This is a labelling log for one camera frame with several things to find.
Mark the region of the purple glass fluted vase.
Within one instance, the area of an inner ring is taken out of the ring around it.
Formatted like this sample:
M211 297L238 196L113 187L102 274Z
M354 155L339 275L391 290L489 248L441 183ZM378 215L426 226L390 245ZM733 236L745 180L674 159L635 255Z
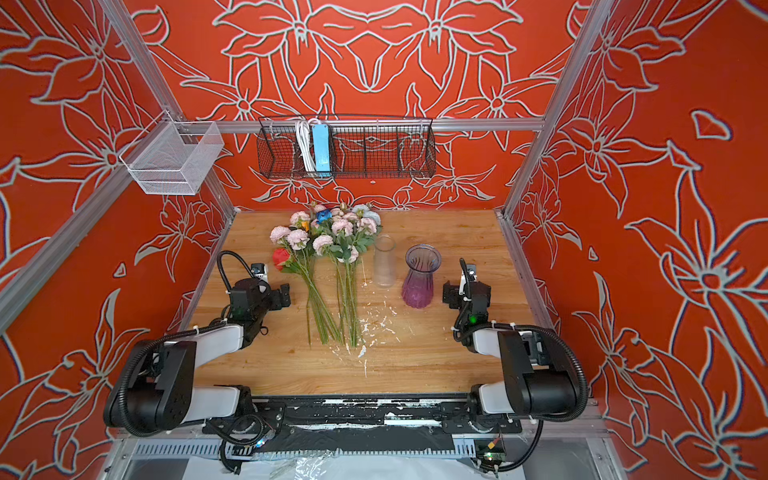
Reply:
M408 267L401 289L405 304L411 308L424 309L434 296L434 274L442 264L439 251L429 244L410 247L405 254Z

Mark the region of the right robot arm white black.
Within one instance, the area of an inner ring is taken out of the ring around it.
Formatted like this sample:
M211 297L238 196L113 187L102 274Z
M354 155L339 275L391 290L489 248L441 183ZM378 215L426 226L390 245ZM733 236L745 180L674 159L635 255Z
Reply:
M569 422L586 409L584 369L573 350L550 328L490 318L492 289L476 269L459 260L461 279L443 285L443 302L458 315L453 340L472 353L500 361L502 379L472 387L470 398L482 415L511 415Z

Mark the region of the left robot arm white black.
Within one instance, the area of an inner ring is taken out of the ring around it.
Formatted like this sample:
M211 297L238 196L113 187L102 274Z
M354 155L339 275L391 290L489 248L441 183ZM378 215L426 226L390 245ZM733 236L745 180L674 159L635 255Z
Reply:
M195 372L267 334L264 319L291 305L290 286L271 286L265 264L250 264L231 250L218 253L216 267L228 304L204 327L134 345L105 404L106 426L135 437L151 437L182 426L206 424L227 439L235 431L263 422L248 387L197 387Z

